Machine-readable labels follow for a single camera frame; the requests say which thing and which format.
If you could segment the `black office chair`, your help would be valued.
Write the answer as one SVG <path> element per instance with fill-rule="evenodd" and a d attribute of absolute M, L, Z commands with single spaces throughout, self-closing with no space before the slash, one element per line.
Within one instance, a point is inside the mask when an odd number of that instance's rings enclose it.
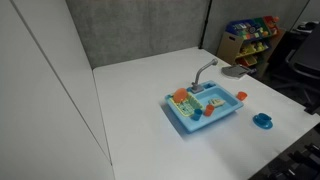
<path fill-rule="evenodd" d="M 292 49 L 284 63 L 278 66 L 271 78 L 275 90 L 298 89 L 305 97 L 305 109 L 308 114 L 315 114 L 320 107 L 320 26 L 316 25 L 303 43 Z"/>

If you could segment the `blue toy sink basin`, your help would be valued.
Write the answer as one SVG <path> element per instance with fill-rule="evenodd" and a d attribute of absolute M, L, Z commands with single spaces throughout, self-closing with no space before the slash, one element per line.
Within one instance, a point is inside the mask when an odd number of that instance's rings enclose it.
<path fill-rule="evenodd" d="M 201 129 L 215 121 L 218 121 L 243 107 L 243 103 L 240 100 L 238 100 L 233 94 L 224 89 L 218 83 L 214 81 L 207 81 L 201 83 L 201 86 L 204 88 L 204 90 L 197 94 L 192 93 L 191 88 L 188 88 L 187 92 L 188 94 L 191 93 L 196 99 L 199 100 L 199 102 L 204 107 L 204 109 L 202 110 L 203 112 L 205 111 L 206 106 L 210 104 L 210 99 L 222 99 L 225 101 L 225 104 L 220 107 L 216 107 L 212 115 L 209 117 L 202 114 L 201 118 L 198 121 L 194 121 L 191 119 L 191 116 L 193 114 L 189 117 L 184 117 L 173 107 L 173 105 L 169 102 L 169 96 L 173 96 L 173 94 L 168 94 L 165 96 L 166 103 L 169 105 L 170 109 L 176 115 L 178 121 L 183 125 L 188 133 L 197 131 L 198 129 Z"/>

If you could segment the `grey metal mounting plate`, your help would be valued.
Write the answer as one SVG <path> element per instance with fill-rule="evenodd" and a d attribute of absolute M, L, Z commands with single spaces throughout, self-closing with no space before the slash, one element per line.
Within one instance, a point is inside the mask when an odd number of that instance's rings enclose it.
<path fill-rule="evenodd" d="M 241 79 L 249 72 L 249 69 L 242 65 L 226 66 L 221 69 L 223 76 L 232 79 Z"/>

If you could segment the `small orange cup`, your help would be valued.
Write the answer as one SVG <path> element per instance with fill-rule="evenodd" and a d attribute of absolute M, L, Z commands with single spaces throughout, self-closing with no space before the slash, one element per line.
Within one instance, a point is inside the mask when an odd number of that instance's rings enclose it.
<path fill-rule="evenodd" d="M 206 106 L 205 111 L 204 111 L 204 115 L 207 116 L 207 117 L 211 116 L 212 113 L 213 113 L 213 111 L 214 111 L 214 109 L 215 109 L 215 107 L 214 107 L 213 105 L 208 104 L 208 105 Z"/>

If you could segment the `black equipment at table edge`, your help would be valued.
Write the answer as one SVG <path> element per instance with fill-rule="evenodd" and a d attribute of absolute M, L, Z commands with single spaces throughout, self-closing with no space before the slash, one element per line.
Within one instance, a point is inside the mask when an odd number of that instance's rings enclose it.
<path fill-rule="evenodd" d="M 320 124 L 248 180 L 320 180 Z"/>

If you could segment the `orange toy plate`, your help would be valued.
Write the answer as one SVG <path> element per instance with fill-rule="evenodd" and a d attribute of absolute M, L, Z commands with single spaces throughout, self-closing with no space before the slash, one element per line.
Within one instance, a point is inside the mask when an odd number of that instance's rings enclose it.
<path fill-rule="evenodd" d="M 175 103 L 180 103 L 184 101 L 188 96 L 188 92 L 185 88 L 177 89 L 173 94 L 173 101 Z"/>

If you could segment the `yellow green dish rack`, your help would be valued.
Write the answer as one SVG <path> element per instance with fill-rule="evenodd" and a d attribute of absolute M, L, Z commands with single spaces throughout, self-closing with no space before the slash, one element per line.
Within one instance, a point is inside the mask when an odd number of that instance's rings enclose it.
<path fill-rule="evenodd" d="M 173 96 L 169 96 L 169 102 L 173 107 L 184 117 L 189 117 L 194 113 L 195 109 L 203 110 L 203 105 L 196 99 L 191 93 L 187 95 L 187 98 L 180 103 L 176 103 L 173 100 Z"/>

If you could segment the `grey toy faucet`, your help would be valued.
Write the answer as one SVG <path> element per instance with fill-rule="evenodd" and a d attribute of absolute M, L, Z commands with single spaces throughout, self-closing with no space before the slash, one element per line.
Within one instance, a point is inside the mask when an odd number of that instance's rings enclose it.
<path fill-rule="evenodd" d="M 196 77 L 195 77 L 195 81 L 192 83 L 192 87 L 191 87 L 191 91 L 194 94 L 197 94 L 197 93 L 203 91 L 203 87 L 199 84 L 201 73 L 204 70 L 206 70 L 207 68 L 209 68 L 210 66 L 216 66 L 217 64 L 218 64 L 218 60 L 217 59 L 212 59 L 209 63 L 207 63 L 206 65 L 204 65 L 203 67 L 201 67 L 197 71 Z"/>

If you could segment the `toy sponge in sink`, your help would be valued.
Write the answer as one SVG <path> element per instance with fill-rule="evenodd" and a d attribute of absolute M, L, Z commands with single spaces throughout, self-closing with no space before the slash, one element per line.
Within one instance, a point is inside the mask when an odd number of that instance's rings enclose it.
<path fill-rule="evenodd" d="M 209 100 L 209 103 L 214 107 L 220 107 L 225 104 L 225 101 L 218 98 L 213 98 Z"/>

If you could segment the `blue saucer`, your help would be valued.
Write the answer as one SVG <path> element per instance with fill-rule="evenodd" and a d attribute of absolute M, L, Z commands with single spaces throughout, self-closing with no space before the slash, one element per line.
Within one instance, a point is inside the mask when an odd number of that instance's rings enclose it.
<path fill-rule="evenodd" d="M 271 129 L 273 127 L 273 123 L 272 123 L 272 118 L 271 118 L 271 121 L 268 122 L 268 123 L 265 123 L 265 124 L 261 124 L 258 122 L 258 118 L 257 118 L 257 115 L 255 115 L 253 117 L 253 122 L 260 128 L 262 129 Z"/>

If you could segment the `blue mug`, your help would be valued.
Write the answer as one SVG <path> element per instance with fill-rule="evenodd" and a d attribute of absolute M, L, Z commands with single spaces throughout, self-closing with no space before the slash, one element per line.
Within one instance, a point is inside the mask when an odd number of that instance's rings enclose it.
<path fill-rule="evenodd" d="M 271 121 L 271 117 L 265 113 L 259 113 L 257 115 L 257 118 L 258 118 L 258 122 L 261 124 L 265 124 Z"/>

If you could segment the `small blue cup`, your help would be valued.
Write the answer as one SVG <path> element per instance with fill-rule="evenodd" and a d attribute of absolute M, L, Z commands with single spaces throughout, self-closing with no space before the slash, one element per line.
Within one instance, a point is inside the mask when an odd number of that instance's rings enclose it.
<path fill-rule="evenodd" d="M 191 116 L 191 119 L 194 121 L 198 121 L 203 114 L 203 111 L 201 109 L 195 109 L 193 115 Z"/>

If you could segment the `orange mug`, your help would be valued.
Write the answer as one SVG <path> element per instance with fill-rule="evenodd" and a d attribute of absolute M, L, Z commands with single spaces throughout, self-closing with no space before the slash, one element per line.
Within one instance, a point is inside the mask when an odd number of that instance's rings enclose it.
<path fill-rule="evenodd" d="M 240 101 L 245 100 L 247 97 L 248 97 L 247 93 L 243 91 L 239 91 L 236 95 L 236 98 Z"/>

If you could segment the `colourful toy shelf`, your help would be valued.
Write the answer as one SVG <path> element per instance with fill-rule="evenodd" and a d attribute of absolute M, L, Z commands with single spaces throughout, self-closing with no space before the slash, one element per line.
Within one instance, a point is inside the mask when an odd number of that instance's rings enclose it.
<path fill-rule="evenodd" d="M 277 16 L 231 21 L 227 24 L 217 50 L 217 56 L 231 65 L 243 65 L 261 78 L 269 59 L 284 36 Z"/>

